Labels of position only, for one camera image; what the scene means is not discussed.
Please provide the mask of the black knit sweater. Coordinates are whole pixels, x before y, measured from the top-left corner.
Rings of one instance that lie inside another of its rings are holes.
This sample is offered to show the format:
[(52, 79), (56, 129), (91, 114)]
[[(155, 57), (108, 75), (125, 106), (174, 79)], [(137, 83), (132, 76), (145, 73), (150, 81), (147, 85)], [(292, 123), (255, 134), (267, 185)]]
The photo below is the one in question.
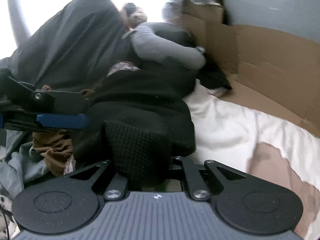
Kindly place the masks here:
[(199, 82), (216, 96), (231, 85), (206, 55), (199, 70), (168, 59), (142, 62), (140, 70), (118, 71), (88, 96), (88, 124), (73, 140), (76, 168), (110, 161), (126, 178), (154, 181), (171, 158), (195, 152), (195, 128), (184, 98)]

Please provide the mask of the grey and black plush toy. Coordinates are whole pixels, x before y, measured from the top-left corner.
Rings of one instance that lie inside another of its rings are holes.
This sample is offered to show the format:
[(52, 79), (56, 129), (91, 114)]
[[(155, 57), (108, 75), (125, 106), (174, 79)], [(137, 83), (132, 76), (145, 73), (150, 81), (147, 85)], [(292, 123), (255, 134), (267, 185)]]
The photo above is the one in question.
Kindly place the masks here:
[(206, 60), (201, 48), (186, 47), (156, 35), (147, 15), (134, 3), (126, 3), (120, 16), (129, 30), (123, 38), (130, 38), (133, 49), (141, 59), (158, 63), (172, 59), (192, 70), (204, 66)]

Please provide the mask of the dark grey pillow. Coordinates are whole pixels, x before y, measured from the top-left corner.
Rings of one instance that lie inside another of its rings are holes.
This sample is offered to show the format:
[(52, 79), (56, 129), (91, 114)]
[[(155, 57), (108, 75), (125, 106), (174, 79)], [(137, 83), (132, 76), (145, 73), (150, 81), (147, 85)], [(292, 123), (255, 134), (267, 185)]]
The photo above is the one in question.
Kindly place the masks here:
[(73, 0), (7, 59), (18, 81), (36, 88), (80, 91), (105, 77), (132, 51), (111, 0)]

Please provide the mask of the brown cloth garment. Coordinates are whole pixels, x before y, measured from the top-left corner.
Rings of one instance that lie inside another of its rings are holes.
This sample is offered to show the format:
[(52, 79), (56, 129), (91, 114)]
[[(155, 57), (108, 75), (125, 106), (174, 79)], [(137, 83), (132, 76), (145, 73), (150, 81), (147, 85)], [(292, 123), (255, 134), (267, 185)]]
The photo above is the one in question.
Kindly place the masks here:
[(60, 177), (75, 171), (73, 140), (84, 130), (65, 130), (33, 133), (33, 149), (44, 158), (48, 170)]

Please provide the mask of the brown cardboard box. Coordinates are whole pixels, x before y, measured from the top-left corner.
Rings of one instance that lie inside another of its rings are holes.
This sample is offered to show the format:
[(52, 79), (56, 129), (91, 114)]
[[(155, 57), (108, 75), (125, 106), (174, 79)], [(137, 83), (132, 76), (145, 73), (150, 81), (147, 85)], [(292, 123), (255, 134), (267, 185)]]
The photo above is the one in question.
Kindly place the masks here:
[(232, 75), (231, 102), (289, 120), (319, 135), (319, 44), (251, 25), (225, 25), (216, 5), (182, 1), (176, 24)]

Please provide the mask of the floral patterned garment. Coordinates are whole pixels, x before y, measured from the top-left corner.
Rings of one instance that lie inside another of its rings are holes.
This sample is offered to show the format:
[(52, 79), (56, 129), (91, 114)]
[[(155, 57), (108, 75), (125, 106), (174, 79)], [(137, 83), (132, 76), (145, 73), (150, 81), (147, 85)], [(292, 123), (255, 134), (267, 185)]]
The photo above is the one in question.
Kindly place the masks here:
[[(113, 65), (107, 76), (105, 78), (102, 79), (102, 81), (99, 82), (99, 85), (97, 85), (94, 90), (97, 88), (97, 87), (101, 87), (102, 86), (102, 83), (103, 81), (109, 77), (110, 75), (118, 72), (118, 71), (121, 71), (121, 70), (127, 70), (127, 71), (131, 71), (131, 72), (135, 72), (135, 71), (139, 71), (140, 69), (138, 67), (136, 67), (134, 64), (132, 64), (131, 62), (124, 62), (124, 61), (120, 61), (120, 62), (117, 62), (115, 65)], [(74, 159), (74, 156), (71, 155), (71, 157), (67, 160), (66, 162), (66, 166), (65, 166), (65, 169), (64, 169), (64, 172), (63, 174), (68, 174), (68, 173), (71, 173), (75, 170), (75, 159)]]

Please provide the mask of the white printed bed sheet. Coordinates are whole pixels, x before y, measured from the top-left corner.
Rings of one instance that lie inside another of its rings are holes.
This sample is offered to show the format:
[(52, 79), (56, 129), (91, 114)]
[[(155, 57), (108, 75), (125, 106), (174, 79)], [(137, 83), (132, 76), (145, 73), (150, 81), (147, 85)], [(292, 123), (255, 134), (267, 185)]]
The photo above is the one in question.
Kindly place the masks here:
[(198, 164), (212, 159), (291, 189), (303, 202), (296, 234), (319, 239), (319, 139), (287, 120), (210, 95), (185, 98), (195, 125)]

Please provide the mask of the light grey cloth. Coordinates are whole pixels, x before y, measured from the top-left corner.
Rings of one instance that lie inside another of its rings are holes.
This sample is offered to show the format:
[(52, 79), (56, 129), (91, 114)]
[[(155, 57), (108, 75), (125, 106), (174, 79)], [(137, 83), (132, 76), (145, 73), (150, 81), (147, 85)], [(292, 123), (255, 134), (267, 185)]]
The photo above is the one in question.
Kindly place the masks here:
[(5, 156), (1, 160), (1, 194), (13, 200), (25, 184), (48, 172), (43, 156), (34, 150), (31, 133), (7, 131)]

